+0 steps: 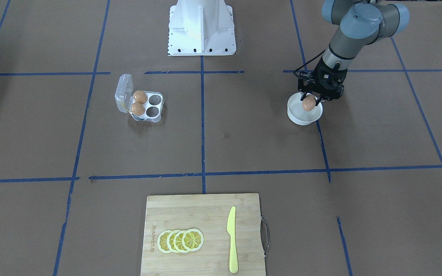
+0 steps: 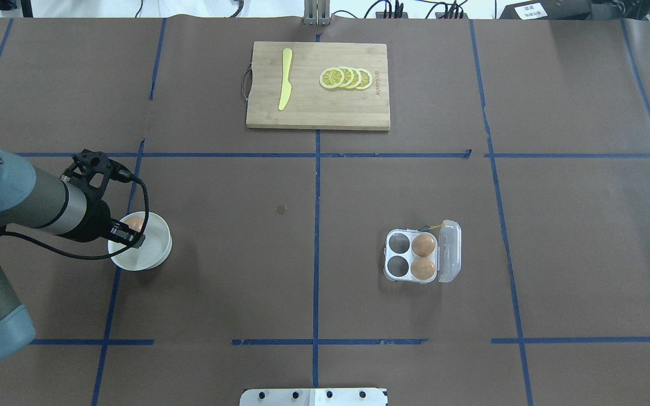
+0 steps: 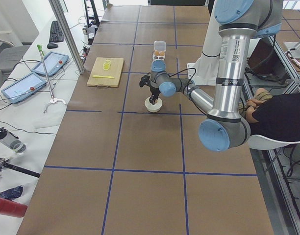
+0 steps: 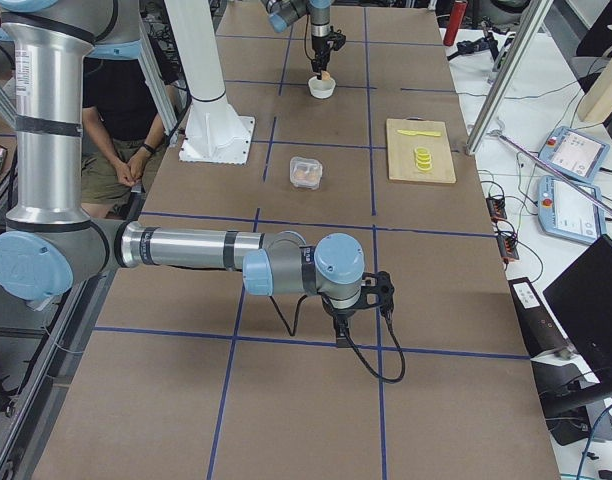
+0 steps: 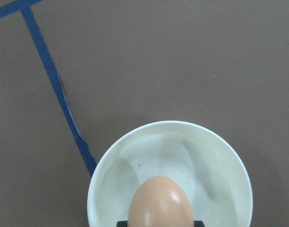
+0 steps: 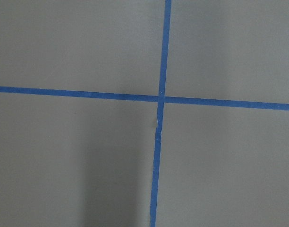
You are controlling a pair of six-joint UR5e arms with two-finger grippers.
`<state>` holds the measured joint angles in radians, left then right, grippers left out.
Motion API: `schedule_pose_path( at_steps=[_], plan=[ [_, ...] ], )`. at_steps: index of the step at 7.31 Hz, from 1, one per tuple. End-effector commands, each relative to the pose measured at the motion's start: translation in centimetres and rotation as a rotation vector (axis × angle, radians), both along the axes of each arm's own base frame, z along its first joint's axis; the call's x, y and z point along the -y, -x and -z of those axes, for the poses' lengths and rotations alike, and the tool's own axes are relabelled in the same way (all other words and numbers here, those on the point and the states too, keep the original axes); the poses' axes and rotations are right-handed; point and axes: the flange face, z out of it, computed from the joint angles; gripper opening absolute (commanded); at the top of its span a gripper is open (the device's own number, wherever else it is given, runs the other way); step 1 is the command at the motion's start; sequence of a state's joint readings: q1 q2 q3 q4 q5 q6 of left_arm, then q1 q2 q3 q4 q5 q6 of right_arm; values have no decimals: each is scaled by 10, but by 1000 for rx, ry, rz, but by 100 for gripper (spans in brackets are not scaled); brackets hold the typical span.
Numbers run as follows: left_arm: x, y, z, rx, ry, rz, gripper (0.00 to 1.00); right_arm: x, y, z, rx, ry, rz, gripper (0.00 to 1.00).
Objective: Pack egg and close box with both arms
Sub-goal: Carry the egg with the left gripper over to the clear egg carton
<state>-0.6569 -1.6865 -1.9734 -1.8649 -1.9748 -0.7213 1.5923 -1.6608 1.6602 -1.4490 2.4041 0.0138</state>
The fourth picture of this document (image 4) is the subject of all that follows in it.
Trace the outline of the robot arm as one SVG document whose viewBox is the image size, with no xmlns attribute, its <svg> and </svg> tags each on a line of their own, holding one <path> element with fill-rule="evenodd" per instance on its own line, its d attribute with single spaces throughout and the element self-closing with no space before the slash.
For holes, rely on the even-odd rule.
<svg viewBox="0 0 612 480">
<path fill-rule="evenodd" d="M 297 20 L 308 16 L 311 24 L 311 43 L 314 57 L 313 72 L 321 79 L 330 61 L 333 30 L 330 24 L 332 1 L 329 0 L 261 0 L 268 20 L 277 33 L 281 33 Z"/>
<path fill-rule="evenodd" d="M 135 1 L 0 1 L 14 46 L 18 197 L 0 235 L 0 286 L 28 301 L 62 294 L 116 268 L 166 265 L 239 271 L 245 290 L 319 296 L 336 343 L 367 307 L 360 243 L 345 233 L 308 245 L 295 232 L 145 227 L 111 218 L 133 186 L 150 186 L 168 135 L 150 72 L 168 98 L 176 74 Z"/>
</svg>

